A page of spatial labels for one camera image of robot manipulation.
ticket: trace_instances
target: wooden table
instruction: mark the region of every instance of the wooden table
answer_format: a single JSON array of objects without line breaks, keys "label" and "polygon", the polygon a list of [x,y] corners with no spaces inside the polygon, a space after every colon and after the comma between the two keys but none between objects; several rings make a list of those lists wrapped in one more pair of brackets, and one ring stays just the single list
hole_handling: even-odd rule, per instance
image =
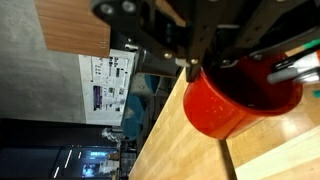
[{"label": "wooden table", "polygon": [[[235,179],[221,142],[198,132],[183,110],[187,87],[179,77],[131,173],[133,180]],[[320,174],[320,99],[305,86],[290,113],[265,118],[228,139],[238,179],[317,178]]]}]

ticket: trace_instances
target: red plastic cup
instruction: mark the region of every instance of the red plastic cup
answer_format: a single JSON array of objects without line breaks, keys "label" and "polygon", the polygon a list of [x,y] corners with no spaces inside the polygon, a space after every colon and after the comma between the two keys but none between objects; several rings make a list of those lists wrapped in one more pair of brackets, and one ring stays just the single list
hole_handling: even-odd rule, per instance
[{"label": "red plastic cup", "polygon": [[202,133],[226,139],[243,132],[266,116],[289,112],[301,100],[302,85],[291,80],[269,84],[271,65],[284,56],[255,61],[240,59],[227,69],[203,68],[188,85],[184,110]]}]

